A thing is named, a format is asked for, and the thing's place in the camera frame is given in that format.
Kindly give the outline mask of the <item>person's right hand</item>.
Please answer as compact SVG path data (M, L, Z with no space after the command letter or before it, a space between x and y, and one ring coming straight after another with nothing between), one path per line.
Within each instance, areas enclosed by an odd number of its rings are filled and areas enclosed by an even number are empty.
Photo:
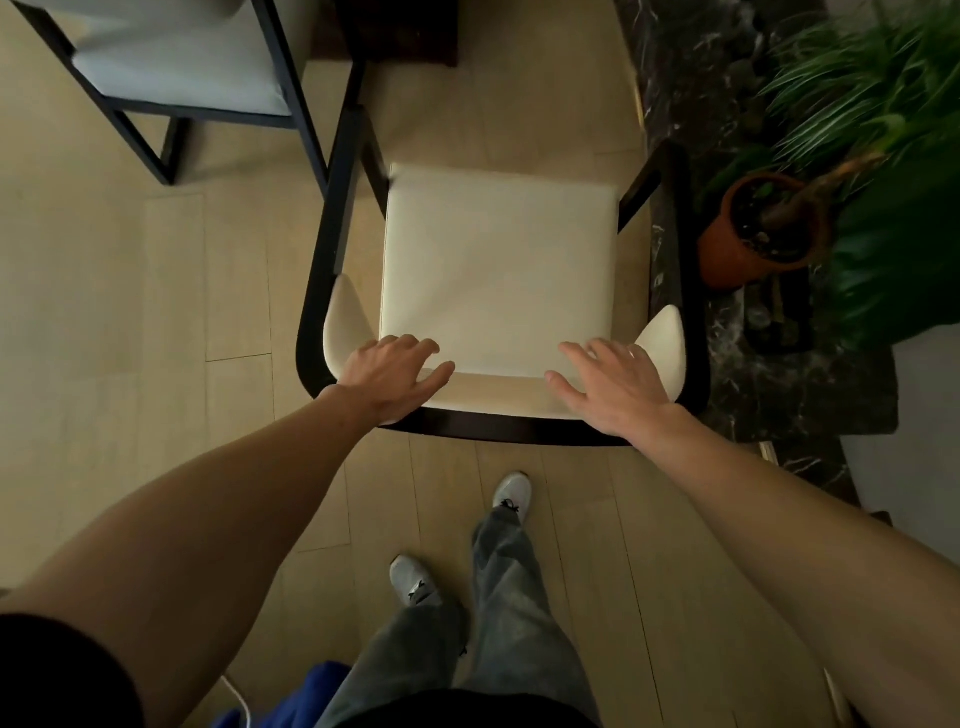
M632 347L617 342L622 352L623 375L621 379L592 379L591 359L587 355L587 343L562 342L558 350L573 366L579 383L585 384L591 398L591 411L584 422L608 436L627 440L639 445L654 430L674 407L660 381L659 391L649 391L638 381Z

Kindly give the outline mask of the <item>person's left hand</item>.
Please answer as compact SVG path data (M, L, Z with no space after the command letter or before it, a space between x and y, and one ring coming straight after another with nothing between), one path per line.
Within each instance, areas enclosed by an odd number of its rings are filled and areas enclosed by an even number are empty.
M400 415L398 403L402 383L407 379L423 380L444 362L426 370L428 360L440 352L439 345L429 338L418 339L417 356L411 364L393 364L390 358L390 342L401 336L389 335L377 341L374 360L366 370L352 370L352 356L343 368L338 388L349 394L362 419L371 427L394 424L408 415Z

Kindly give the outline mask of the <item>cream cushioned black frame chair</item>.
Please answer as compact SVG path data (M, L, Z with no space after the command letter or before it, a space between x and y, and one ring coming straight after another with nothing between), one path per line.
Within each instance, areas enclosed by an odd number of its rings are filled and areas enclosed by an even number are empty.
M344 273L361 172L385 217L379 334L433 338L450 383L388 429L494 443L607 447L554 398L546 370L570 374L557 345L613 331L618 234L648 202L668 214L678 273L636 339L672 401L694 415L711 364L693 228L690 162L657 145L628 192L600 183L455 168L384 167L351 69L295 344L299 381L317 397L375 336Z

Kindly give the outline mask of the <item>person's right forearm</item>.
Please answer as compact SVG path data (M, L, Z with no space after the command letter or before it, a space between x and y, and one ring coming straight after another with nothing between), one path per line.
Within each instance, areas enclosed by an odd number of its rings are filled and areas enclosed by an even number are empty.
M960 728L960 567L676 405L629 439L871 728Z

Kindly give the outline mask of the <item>person's left forearm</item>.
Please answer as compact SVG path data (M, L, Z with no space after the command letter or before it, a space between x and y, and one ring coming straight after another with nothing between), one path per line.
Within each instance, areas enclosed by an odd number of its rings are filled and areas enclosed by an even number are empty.
M0 599L0 615L76 630L179 725L232 663L348 454L378 423L358 386L177 467L125 497Z

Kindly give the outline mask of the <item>grey right sneaker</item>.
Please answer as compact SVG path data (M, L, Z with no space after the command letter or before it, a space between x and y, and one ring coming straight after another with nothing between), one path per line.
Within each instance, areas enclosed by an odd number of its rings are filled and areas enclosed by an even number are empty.
M529 514L533 497L533 484L522 471L508 473L500 481L492 501L493 511L510 513L523 526Z

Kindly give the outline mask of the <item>grey sneaker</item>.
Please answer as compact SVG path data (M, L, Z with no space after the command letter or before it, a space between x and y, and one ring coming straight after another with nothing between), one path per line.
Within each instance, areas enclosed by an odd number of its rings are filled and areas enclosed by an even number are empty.
M500 481L492 501L493 511L510 513L523 526L529 514L533 497L533 484L522 471L508 473Z
M390 586L404 608L436 605L442 596L432 574L418 559L399 554L390 563Z

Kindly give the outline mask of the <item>dark marble plinth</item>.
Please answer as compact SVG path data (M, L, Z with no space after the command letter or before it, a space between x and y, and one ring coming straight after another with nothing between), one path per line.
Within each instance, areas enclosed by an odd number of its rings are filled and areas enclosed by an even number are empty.
M891 348L846 352L828 332L822 268L787 275L811 310L808 350L767 353L747 334L760 313L752 288L712 294L697 240L721 193L695 201L746 146L730 66L762 60L800 30L828 19L824 0L611 0L628 45L651 161L625 196L622 217L652 223L649 315L674 305L687 318L693 405L712 430L740 444L771 442L786 469L859 506L840 438L892 434L899 392Z

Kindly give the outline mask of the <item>terracotta plant pot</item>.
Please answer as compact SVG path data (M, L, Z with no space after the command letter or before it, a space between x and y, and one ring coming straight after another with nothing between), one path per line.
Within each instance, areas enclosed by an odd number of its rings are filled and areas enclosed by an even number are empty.
M698 241L703 283L733 290L822 257L832 232L829 206L821 200L794 206L804 188L773 172L751 173L728 188Z

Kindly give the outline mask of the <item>grey left sneaker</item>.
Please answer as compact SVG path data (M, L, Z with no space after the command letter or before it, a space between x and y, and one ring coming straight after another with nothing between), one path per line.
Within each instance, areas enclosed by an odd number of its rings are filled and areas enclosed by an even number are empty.
M390 563L390 586L404 608L436 605L442 596L432 574L418 559L399 554Z

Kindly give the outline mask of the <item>grey jeans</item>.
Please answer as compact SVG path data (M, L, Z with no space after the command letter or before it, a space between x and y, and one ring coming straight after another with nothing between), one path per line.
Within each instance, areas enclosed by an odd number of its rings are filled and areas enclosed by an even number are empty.
M369 642L319 719L337 724L400 698L459 689L532 695L577 709L600 728L589 679L551 612L532 541L510 513L492 509L472 538L477 624L473 669L453 680L470 638L469 616L453 597L401 608Z

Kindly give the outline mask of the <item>green leafy plant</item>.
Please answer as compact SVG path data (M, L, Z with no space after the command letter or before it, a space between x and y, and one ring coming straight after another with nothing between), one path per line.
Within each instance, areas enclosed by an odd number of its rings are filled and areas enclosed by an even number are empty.
M758 89L783 136L711 182L773 172L827 204L820 267L841 347L892 347L960 324L960 0L915 0L822 20L772 49Z

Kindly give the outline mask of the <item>dark wooden table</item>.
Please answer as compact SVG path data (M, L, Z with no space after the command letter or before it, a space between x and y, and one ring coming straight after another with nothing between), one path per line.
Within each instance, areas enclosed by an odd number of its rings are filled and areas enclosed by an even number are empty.
M319 0L312 60L458 67L460 0Z

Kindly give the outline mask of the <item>blue cloth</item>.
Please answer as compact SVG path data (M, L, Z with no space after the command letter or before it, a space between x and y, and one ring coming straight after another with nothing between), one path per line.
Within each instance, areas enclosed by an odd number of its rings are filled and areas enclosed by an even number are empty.
M351 670L349 664L341 661L316 664L296 690L259 716L253 713L234 681L228 675L222 675L222 685L231 692L239 706L216 718L209 728L316 728Z

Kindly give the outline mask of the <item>black shirt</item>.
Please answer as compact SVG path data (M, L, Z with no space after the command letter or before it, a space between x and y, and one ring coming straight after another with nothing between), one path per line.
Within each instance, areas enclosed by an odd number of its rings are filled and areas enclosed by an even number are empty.
M365 710L335 728L598 728L580 710L532 695L450 688L419 692Z

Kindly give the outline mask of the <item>black shirt sleeve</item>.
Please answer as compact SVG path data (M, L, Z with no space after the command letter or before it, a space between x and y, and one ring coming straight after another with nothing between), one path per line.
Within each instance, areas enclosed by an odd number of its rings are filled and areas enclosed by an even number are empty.
M0 728L145 728L135 683L95 639L62 622L0 614Z

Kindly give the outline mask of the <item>grey cushioned black frame chair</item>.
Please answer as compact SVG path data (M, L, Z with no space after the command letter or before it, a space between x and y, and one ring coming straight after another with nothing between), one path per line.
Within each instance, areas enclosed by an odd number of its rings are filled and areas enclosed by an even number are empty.
M192 123L297 132L329 164L303 89L321 0L9 0L159 183Z

